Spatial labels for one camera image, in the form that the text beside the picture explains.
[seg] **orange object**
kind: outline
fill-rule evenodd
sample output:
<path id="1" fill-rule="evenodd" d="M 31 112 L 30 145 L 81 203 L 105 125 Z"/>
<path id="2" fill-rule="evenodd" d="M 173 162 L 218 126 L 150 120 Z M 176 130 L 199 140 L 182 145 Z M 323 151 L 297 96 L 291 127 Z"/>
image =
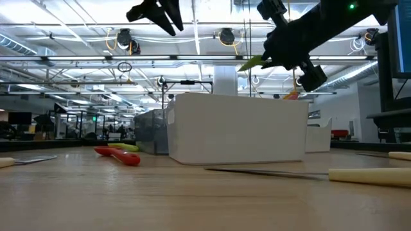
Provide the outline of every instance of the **orange object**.
<path id="1" fill-rule="evenodd" d="M 98 146 L 94 147 L 94 150 L 105 157 L 114 156 L 128 166 L 137 166 L 141 161 L 137 153 L 127 152 L 119 147 Z"/>

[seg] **white plastic bin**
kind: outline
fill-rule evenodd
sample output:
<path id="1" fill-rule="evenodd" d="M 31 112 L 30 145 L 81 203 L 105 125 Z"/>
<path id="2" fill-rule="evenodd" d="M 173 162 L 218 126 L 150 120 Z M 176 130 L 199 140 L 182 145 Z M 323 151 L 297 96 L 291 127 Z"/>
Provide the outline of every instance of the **white plastic bin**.
<path id="1" fill-rule="evenodd" d="M 307 102 L 189 93 L 166 113 L 169 154 L 182 164 L 299 161 L 305 152 Z"/>

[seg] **green object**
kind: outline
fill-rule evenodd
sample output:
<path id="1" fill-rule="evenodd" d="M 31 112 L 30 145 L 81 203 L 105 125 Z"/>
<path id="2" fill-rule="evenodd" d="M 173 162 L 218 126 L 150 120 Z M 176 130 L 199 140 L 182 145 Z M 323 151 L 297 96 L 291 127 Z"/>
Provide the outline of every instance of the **green object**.
<path id="1" fill-rule="evenodd" d="M 139 151 L 139 147 L 130 145 L 130 144 L 124 144 L 124 143 L 109 143 L 107 144 L 109 147 L 119 147 L 123 148 L 124 150 L 127 151 Z"/>
<path id="2" fill-rule="evenodd" d="M 261 60 L 261 55 L 256 55 L 252 57 L 249 61 L 247 61 L 238 71 L 246 71 L 257 65 L 264 65 L 264 64 L 266 64 L 266 62 Z"/>

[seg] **table surface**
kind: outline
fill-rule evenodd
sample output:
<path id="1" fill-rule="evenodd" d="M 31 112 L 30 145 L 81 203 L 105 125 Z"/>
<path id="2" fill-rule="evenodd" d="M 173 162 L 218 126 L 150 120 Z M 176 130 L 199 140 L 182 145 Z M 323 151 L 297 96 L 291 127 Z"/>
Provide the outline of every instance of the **table surface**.
<path id="1" fill-rule="evenodd" d="M 206 171 L 141 154 L 139 167 L 90 147 L 1 153 L 58 155 L 0 169 L 1 230 L 410 230 L 411 189 Z M 236 167 L 283 171 L 411 167 L 355 155 Z"/>

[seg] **screen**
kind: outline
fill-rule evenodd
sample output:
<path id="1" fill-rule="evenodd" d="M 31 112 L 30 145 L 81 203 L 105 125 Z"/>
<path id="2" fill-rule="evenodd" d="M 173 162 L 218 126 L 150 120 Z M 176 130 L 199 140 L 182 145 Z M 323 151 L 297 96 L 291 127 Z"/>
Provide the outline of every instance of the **screen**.
<path id="1" fill-rule="evenodd" d="M 411 0 L 399 0 L 395 13 L 398 69 L 411 73 Z"/>
<path id="2" fill-rule="evenodd" d="M 31 124 L 31 112 L 9 112 L 9 124 Z"/>

